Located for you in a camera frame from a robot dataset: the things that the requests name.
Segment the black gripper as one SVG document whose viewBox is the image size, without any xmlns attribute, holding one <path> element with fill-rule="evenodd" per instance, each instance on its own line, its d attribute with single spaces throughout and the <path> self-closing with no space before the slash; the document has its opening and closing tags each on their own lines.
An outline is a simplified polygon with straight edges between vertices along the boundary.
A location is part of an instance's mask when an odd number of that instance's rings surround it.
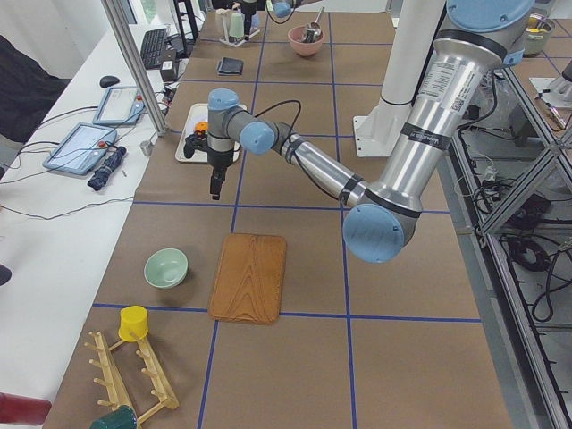
<svg viewBox="0 0 572 429">
<path fill-rule="evenodd" d="M 234 150 L 217 151 L 210 149 L 207 153 L 207 162 L 212 166 L 209 192 L 212 200 L 219 200 L 222 182 L 226 180 L 226 170 L 233 164 Z"/>
<path fill-rule="evenodd" d="M 255 20 L 252 18 L 257 13 L 257 0 L 241 0 L 241 12 L 245 16 L 243 20 L 244 40 L 249 40 L 249 21 L 250 31 L 255 29 Z"/>
</svg>

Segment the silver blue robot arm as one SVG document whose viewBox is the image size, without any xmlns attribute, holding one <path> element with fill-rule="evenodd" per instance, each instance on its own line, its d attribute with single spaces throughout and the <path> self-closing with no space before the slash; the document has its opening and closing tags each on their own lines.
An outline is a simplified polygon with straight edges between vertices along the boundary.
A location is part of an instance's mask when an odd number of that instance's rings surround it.
<svg viewBox="0 0 572 429">
<path fill-rule="evenodd" d="M 207 102 L 212 197 L 220 197 L 236 144 L 256 155 L 273 150 L 349 206 L 343 238 L 356 257 L 369 263 L 391 260 L 412 238 L 423 211 L 421 195 L 482 78 L 521 60 L 532 6 L 530 1 L 446 2 L 447 16 L 433 42 L 436 58 L 380 178 L 372 183 L 301 138 L 290 125 L 259 120 L 242 109 L 234 91 L 212 90 Z"/>
<path fill-rule="evenodd" d="M 239 1 L 240 11 L 244 16 L 243 32 L 246 40 L 250 39 L 253 17 L 259 12 L 273 13 L 276 18 L 289 18 L 296 9 L 312 1 L 304 0 L 242 0 Z"/>
</svg>

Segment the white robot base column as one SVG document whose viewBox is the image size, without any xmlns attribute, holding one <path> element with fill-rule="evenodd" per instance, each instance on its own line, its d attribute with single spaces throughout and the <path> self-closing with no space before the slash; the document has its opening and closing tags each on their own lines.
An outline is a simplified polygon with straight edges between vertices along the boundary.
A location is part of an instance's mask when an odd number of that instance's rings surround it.
<svg viewBox="0 0 572 429">
<path fill-rule="evenodd" d="M 431 59 L 434 35 L 446 15 L 441 0 L 408 0 L 399 4 L 399 9 L 391 8 L 396 34 L 379 102 L 368 115 L 353 118 L 359 157 L 391 154 L 412 111 L 424 68 Z"/>
</svg>

